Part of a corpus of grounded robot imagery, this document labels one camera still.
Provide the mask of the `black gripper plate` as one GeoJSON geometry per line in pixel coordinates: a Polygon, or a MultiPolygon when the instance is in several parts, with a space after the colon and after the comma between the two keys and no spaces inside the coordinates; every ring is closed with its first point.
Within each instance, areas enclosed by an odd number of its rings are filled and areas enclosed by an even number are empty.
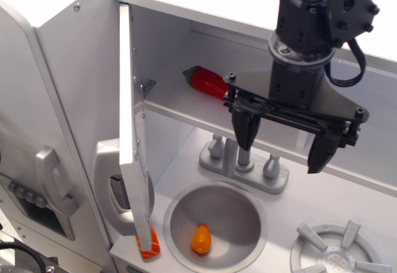
{"type": "Polygon", "coordinates": [[[366,64],[350,79],[331,75],[330,62],[294,65],[274,60],[265,72],[229,73],[225,106],[232,114],[238,145],[249,151],[262,118],[315,134],[308,155],[308,174],[321,172],[338,146],[354,146],[360,124],[369,113],[334,90],[352,87],[364,76],[366,64]]]}

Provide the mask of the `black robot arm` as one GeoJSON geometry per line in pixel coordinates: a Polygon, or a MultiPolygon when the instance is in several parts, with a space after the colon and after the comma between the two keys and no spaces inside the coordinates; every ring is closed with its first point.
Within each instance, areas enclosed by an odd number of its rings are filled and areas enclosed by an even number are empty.
{"type": "Polygon", "coordinates": [[[379,11],[372,0],[279,0],[271,69],[225,77],[239,147],[251,149],[262,119],[312,133],[313,174],[337,149],[355,145],[369,113],[338,89],[362,80],[367,63],[356,38],[373,30],[379,11]]]}

